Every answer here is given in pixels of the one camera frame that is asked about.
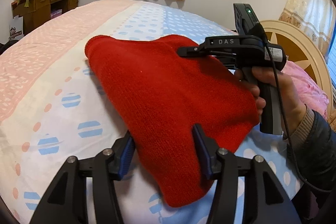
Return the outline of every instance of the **screw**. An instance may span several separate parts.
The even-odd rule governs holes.
[[[218,149],[218,153],[220,155],[227,155],[227,153],[229,153],[229,151],[227,149],[225,149],[225,148],[219,148]]]
[[[77,160],[77,158],[75,156],[70,156],[69,158],[67,158],[67,162],[72,164]]]
[[[111,148],[107,148],[103,151],[103,154],[105,156],[110,156],[110,155],[112,155],[112,153],[113,153],[113,150]]]
[[[255,159],[255,161],[258,162],[258,163],[261,163],[261,162],[264,161],[264,158],[263,158],[262,156],[260,156],[260,155],[256,155],[256,156],[254,157],[254,159]]]

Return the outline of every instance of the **wooden desk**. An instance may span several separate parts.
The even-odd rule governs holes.
[[[78,0],[29,0],[29,7],[25,3],[26,0],[12,3],[13,17],[23,16],[24,35],[49,21],[52,10],[62,9],[64,14],[78,7]]]

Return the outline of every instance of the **white label sticker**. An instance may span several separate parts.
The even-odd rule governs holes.
[[[273,48],[269,47],[269,51],[271,52],[273,56],[274,62],[282,62],[283,56],[282,56],[282,50],[279,48]],[[270,61],[271,59],[269,58],[268,51],[265,47],[265,60]]]

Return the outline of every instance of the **pink blanket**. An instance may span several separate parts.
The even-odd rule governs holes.
[[[292,77],[300,100],[326,119],[329,99],[313,79],[301,67],[291,61],[287,61],[282,72]]]

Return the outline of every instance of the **bed sheet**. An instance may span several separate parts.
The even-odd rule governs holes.
[[[179,34],[198,44],[208,36],[234,35],[181,10],[141,1],[102,0],[51,20],[5,52],[0,58],[4,68],[0,73],[0,167],[5,171],[0,176],[0,194],[22,224],[29,223],[68,156],[95,156],[127,130],[84,55],[86,42],[99,34],[139,41]],[[236,155],[252,158],[256,154],[264,156],[292,198],[301,184],[286,160],[281,136],[254,128]],[[89,220],[95,223],[91,180],[87,186]],[[203,224],[215,184],[201,200],[170,208],[135,153],[129,173],[115,188],[126,224]],[[243,178],[239,178],[238,197],[236,224],[242,221]]]

